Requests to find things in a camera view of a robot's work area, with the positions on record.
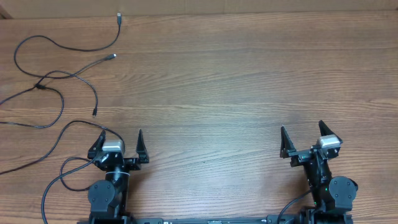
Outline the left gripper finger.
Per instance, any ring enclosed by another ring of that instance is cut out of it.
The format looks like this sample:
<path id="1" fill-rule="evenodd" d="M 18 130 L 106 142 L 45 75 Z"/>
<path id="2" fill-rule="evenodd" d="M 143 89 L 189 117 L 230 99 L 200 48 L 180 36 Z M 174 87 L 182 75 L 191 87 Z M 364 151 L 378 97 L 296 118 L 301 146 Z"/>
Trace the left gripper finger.
<path id="1" fill-rule="evenodd" d="M 139 135 L 137 139 L 136 145 L 136 153 L 138 155 L 139 162 L 141 164 L 148 164 L 149 163 L 149 155 L 147 153 L 146 145 L 144 143 L 144 137 L 142 130 L 139 130 Z"/>
<path id="2" fill-rule="evenodd" d="M 87 155 L 88 159 L 94 159 L 96 157 L 97 153 L 99 153 L 102 150 L 105 140 L 106 140 L 106 132 L 105 130 L 102 130 L 97 140 L 88 150 L 88 155 Z"/>

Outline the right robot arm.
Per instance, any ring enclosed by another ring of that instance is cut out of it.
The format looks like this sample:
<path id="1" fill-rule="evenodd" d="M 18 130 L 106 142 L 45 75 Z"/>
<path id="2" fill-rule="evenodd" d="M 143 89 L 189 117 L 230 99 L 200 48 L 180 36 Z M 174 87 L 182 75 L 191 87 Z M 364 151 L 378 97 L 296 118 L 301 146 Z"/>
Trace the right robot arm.
<path id="1" fill-rule="evenodd" d="M 318 122 L 321 136 L 310 149 L 296 150 L 285 127 L 281 127 L 280 157 L 290 159 L 291 167 L 302 166 L 309 190 L 289 202 L 278 214 L 277 223 L 353 223 L 347 213 L 353 209 L 358 184 L 345 176 L 333 177 L 328 161 L 339 156 L 343 140 L 322 120 Z M 304 207 L 288 217 L 285 211 L 307 195 L 312 207 Z"/>

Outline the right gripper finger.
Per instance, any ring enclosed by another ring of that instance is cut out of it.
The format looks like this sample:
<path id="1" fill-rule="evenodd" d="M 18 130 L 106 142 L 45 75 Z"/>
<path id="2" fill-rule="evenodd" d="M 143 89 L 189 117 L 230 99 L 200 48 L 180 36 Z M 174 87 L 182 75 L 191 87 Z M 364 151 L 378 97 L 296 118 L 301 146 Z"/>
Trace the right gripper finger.
<path id="1" fill-rule="evenodd" d="M 281 158 L 288 158 L 291 156 L 292 153 L 296 151 L 296 148 L 291 141 L 287 130 L 284 126 L 280 129 L 281 132 L 281 145 L 280 145 L 280 157 Z"/>
<path id="2" fill-rule="evenodd" d="M 334 132 L 325 124 L 323 120 L 319 120 L 318 126 L 320 128 L 321 136 L 329 136 L 334 134 Z"/>

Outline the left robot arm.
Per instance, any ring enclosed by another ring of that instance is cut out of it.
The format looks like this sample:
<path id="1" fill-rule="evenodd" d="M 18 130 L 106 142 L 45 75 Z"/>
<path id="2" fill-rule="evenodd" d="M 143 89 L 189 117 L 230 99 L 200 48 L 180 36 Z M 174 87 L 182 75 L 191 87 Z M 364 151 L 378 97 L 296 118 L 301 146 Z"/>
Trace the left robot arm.
<path id="1" fill-rule="evenodd" d="M 107 140 L 103 131 L 88 150 L 88 159 L 105 172 L 103 180 L 96 181 L 88 190 L 91 203 L 89 223 L 135 223 L 126 210 L 130 172 L 141 170 L 142 164 L 149 163 L 149 155 L 139 131 L 137 157 L 126 158 L 122 140 Z"/>

